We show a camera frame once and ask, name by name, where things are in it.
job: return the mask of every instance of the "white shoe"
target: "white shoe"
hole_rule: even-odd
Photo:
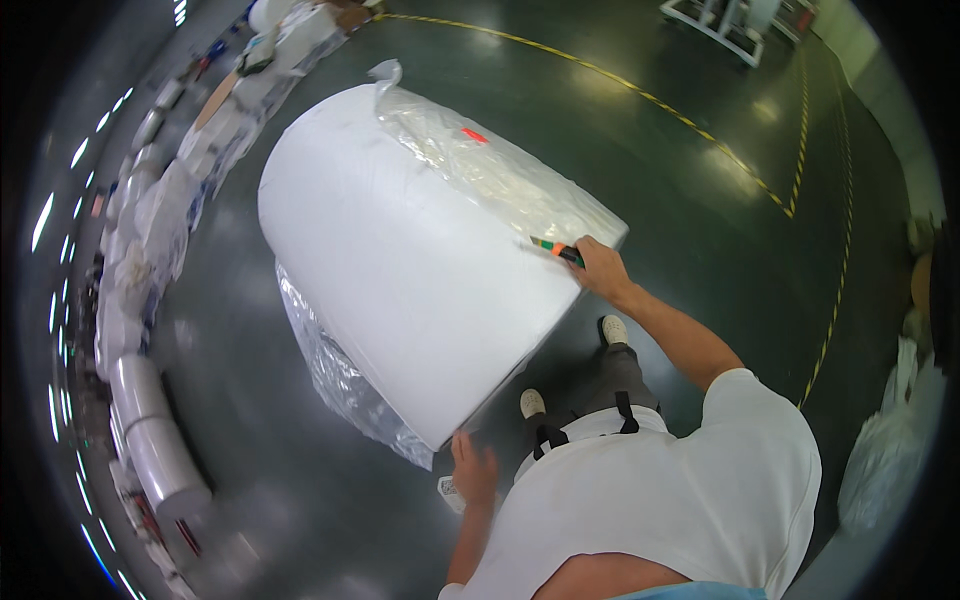
[[[530,419],[536,413],[546,413],[546,405],[543,404],[543,396],[540,392],[530,388],[524,390],[520,395],[520,412],[525,419]]]
[[[627,343],[627,326],[616,315],[604,317],[600,329],[603,331],[603,337],[607,340],[608,346]]]

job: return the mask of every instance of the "wrist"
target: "wrist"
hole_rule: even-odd
[[[631,303],[631,300],[635,300],[637,294],[642,291],[643,288],[628,280],[626,283],[614,288],[605,300],[620,312],[627,312],[627,306]]]
[[[464,516],[467,515],[493,517],[493,498],[468,502],[464,509]]]

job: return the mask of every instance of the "red sticker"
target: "red sticker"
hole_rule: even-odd
[[[467,135],[469,135],[469,136],[472,137],[473,139],[477,140],[477,141],[480,142],[481,144],[489,144],[489,143],[490,143],[490,140],[489,140],[489,139],[487,139],[486,137],[484,137],[484,136],[481,135],[480,133],[475,132],[474,130],[469,130],[469,129],[467,129],[466,127],[464,127],[464,128],[461,129],[460,131],[463,132],[463,133],[466,133]]]

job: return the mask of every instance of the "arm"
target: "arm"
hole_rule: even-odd
[[[467,508],[460,526],[460,538],[453,549],[450,569],[446,572],[448,584],[465,585],[487,548],[493,522],[493,499],[496,496],[496,459],[487,448],[486,460],[473,449],[470,436],[463,431],[453,434],[450,447],[453,452],[453,487],[457,489]]]
[[[743,367],[715,333],[630,281],[619,253],[589,236],[578,240],[576,247],[587,265],[585,269],[571,265],[577,279],[643,327],[701,390],[706,391],[717,375]]]

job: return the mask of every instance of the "gray pants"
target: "gray pants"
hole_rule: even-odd
[[[580,415],[588,415],[605,408],[616,407],[616,392],[626,392],[630,395],[630,403],[639,406],[646,406],[656,411],[660,411],[660,403],[654,397],[650,388],[643,383],[643,371],[636,362],[636,352],[626,344],[611,344],[604,352],[600,365],[600,380],[597,385],[597,391],[590,398],[590,401],[584,405],[583,412]],[[552,425],[554,427],[563,427],[578,419],[570,411],[564,411],[560,414],[551,414],[549,411],[538,413],[525,420],[524,430],[529,445],[533,447],[537,443],[537,428],[541,425]]]

